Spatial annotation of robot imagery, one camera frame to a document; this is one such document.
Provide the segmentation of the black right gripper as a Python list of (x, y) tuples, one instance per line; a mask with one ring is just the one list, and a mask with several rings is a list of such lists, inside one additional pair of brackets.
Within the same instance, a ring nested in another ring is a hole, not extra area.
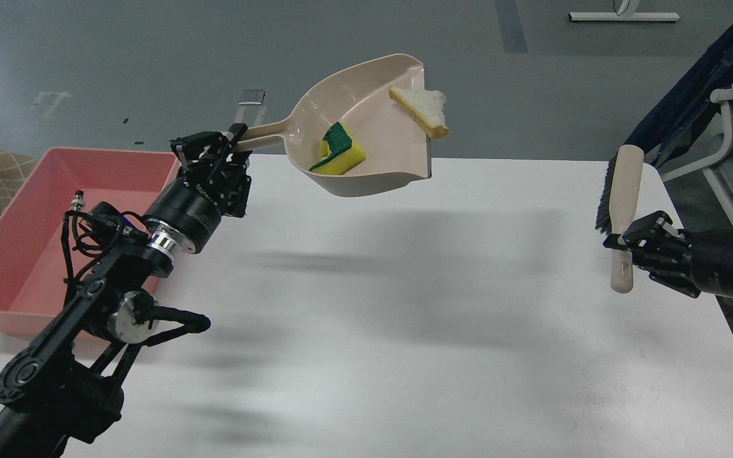
[(689, 298), (733, 299), (733, 230), (680, 231), (669, 214), (655, 211), (607, 235), (603, 247), (634, 252), (635, 267)]

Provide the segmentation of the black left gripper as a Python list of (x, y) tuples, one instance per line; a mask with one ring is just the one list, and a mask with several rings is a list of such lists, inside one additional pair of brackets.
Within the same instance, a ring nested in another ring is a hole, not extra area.
[(171, 140), (179, 171), (145, 212), (149, 232), (172, 233), (182, 252), (201, 253), (223, 217), (245, 216), (250, 154), (239, 153), (237, 145), (247, 131), (247, 124), (234, 123), (227, 133), (204, 131)]

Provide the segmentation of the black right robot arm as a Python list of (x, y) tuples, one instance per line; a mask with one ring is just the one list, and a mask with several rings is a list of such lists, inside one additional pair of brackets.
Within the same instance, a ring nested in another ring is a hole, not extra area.
[(631, 255), (655, 283), (689, 298), (713, 294), (725, 314), (733, 311), (733, 229), (693, 232), (673, 223), (655, 211), (616, 229), (608, 212), (599, 211), (596, 229), (606, 235), (603, 247)]

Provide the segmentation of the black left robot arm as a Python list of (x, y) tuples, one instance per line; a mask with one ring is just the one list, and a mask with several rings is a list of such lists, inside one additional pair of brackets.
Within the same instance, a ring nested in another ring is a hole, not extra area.
[(120, 420), (122, 385), (139, 352), (203, 333), (207, 316), (164, 307), (143, 287), (166, 278), (178, 253), (200, 253), (225, 216), (245, 215), (248, 126), (171, 141), (178, 173), (137, 225), (84, 192), (64, 213), (61, 311), (0, 371), (0, 457), (59, 457), (69, 440), (93, 443)]

